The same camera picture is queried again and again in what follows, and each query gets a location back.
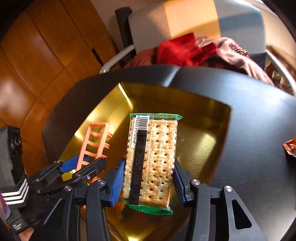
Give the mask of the crumpled snack bag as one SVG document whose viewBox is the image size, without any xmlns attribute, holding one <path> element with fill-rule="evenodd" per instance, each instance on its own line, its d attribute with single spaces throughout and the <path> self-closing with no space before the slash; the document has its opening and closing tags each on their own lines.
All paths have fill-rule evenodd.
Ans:
<svg viewBox="0 0 296 241">
<path fill-rule="evenodd" d="M 282 146 L 289 156 L 293 158 L 296 157 L 296 137 L 293 137 L 291 140 L 286 141 Z"/>
</svg>

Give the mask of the red gold tin box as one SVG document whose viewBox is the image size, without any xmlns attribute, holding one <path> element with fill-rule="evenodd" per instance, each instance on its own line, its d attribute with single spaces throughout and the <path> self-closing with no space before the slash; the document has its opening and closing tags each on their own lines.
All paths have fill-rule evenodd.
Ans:
<svg viewBox="0 0 296 241">
<path fill-rule="evenodd" d="M 134 153 L 131 113 L 172 113 L 181 119 L 177 128 L 155 124 L 148 132 L 148 149 L 144 153 L 143 177 L 152 178 L 147 195 L 161 193 L 171 182 L 168 160 L 175 152 L 180 165 L 194 178 L 210 183 L 223 149 L 230 107 L 201 95 L 157 85 L 120 83 L 105 93 L 102 100 L 79 102 L 72 109 L 87 116 L 60 153 L 60 160 L 79 154 L 90 123 L 107 123 L 112 137 L 104 150 L 107 169 L 116 166 L 121 157 Z M 170 194 L 171 215 L 152 215 L 129 208 L 121 201 L 106 209 L 112 240 L 173 240 L 185 235 L 184 227 L 191 210 Z"/>
</svg>

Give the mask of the orange plastic rack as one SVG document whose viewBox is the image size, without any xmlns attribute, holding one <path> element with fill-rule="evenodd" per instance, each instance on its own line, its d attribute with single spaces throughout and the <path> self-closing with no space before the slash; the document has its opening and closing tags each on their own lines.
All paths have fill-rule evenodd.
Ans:
<svg viewBox="0 0 296 241">
<path fill-rule="evenodd" d="M 107 141 L 113 136 L 109 128 L 110 125 L 106 122 L 89 124 L 78 156 L 76 173 L 89 165 L 91 159 L 107 158 L 103 151 L 110 148 Z"/>
</svg>

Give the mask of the red cloth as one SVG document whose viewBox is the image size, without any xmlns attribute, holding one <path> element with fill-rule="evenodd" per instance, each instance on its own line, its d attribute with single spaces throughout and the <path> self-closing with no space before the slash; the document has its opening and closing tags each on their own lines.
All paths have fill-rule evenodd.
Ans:
<svg viewBox="0 0 296 241">
<path fill-rule="evenodd" d="M 157 49 L 158 65 L 199 66 L 204 61 L 217 56 L 218 47 L 211 42 L 203 47 L 196 44 L 195 36 L 189 33 L 162 42 Z"/>
</svg>

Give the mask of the soda cracker pack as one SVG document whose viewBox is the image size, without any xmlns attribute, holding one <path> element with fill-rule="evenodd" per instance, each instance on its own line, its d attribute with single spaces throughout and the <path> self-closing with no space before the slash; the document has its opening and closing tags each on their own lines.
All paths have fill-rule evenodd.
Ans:
<svg viewBox="0 0 296 241">
<path fill-rule="evenodd" d="M 131 113 L 122 203 L 147 214 L 171 215 L 178 122 L 173 113 Z"/>
</svg>

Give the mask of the pink garment with beads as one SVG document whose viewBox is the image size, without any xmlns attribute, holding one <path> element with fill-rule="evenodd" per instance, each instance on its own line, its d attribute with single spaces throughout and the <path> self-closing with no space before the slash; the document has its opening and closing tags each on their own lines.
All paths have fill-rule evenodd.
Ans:
<svg viewBox="0 0 296 241">
<path fill-rule="evenodd" d="M 199 47 L 205 47 L 214 43 L 218 47 L 217 57 L 234 67 L 235 70 L 242 72 L 249 77 L 255 78 L 267 84 L 274 86 L 274 83 L 266 72 L 256 64 L 249 56 L 248 52 L 241 48 L 233 39 L 221 37 L 209 39 L 206 35 L 195 34 L 195 43 Z"/>
</svg>

